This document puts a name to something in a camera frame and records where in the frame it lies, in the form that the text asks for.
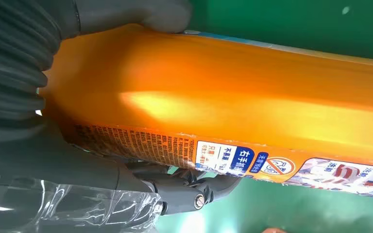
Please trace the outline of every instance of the plastic bottle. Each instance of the plastic bottle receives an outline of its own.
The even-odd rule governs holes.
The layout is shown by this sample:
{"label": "plastic bottle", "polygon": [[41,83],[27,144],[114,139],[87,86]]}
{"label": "plastic bottle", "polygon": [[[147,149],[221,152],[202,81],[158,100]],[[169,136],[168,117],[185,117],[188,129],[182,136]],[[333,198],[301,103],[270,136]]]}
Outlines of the plastic bottle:
{"label": "plastic bottle", "polygon": [[66,41],[44,114],[105,155],[373,196],[373,60],[210,37]]}

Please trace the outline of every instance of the blue label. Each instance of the blue label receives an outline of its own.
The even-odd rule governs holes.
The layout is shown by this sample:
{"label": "blue label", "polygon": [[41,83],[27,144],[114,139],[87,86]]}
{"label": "blue label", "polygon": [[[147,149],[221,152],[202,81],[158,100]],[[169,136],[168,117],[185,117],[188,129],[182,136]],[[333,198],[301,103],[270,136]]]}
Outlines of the blue label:
{"label": "blue label", "polygon": [[232,160],[230,169],[238,171],[240,173],[245,173],[249,168],[253,158],[254,151],[247,147],[237,147],[235,151],[234,159]]}
{"label": "blue label", "polygon": [[268,153],[266,152],[260,152],[258,153],[258,156],[256,157],[256,160],[254,164],[252,165],[252,168],[250,170],[251,173],[258,173],[262,166],[264,165],[265,161],[268,158]]}

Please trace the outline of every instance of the screw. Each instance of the screw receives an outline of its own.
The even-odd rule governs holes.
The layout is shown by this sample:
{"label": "screw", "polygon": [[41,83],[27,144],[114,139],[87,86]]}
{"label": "screw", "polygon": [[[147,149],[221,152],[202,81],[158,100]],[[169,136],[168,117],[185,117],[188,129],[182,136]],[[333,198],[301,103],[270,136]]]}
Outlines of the screw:
{"label": "screw", "polygon": [[195,201],[194,201],[195,209],[197,210],[201,209],[204,204],[205,204],[205,197],[202,194],[198,194],[195,197]]}

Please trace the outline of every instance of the green surface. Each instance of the green surface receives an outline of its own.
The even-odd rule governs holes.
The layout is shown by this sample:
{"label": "green surface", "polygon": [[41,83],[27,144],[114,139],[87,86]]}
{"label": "green surface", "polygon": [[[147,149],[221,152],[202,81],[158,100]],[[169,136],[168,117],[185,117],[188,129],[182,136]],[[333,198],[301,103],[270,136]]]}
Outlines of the green surface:
{"label": "green surface", "polygon": [[190,29],[373,58],[373,0],[192,2]]}
{"label": "green surface", "polygon": [[[371,0],[192,2],[190,29],[373,58]],[[157,224],[161,233],[260,233],[267,227],[289,233],[373,233],[373,198],[244,179],[222,201],[161,217]]]}
{"label": "green surface", "polygon": [[162,216],[160,233],[373,233],[373,198],[244,179],[202,210]]}

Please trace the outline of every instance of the orange object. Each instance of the orange object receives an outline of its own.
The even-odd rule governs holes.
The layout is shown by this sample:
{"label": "orange object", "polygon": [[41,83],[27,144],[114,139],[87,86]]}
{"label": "orange object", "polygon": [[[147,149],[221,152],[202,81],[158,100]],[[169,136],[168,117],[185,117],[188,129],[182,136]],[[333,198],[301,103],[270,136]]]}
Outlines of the orange object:
{"label": "orange object", "polygon": [[65,41],[43,113],[100,153],[373,196],[373,60],[318,55],[131,25]]}

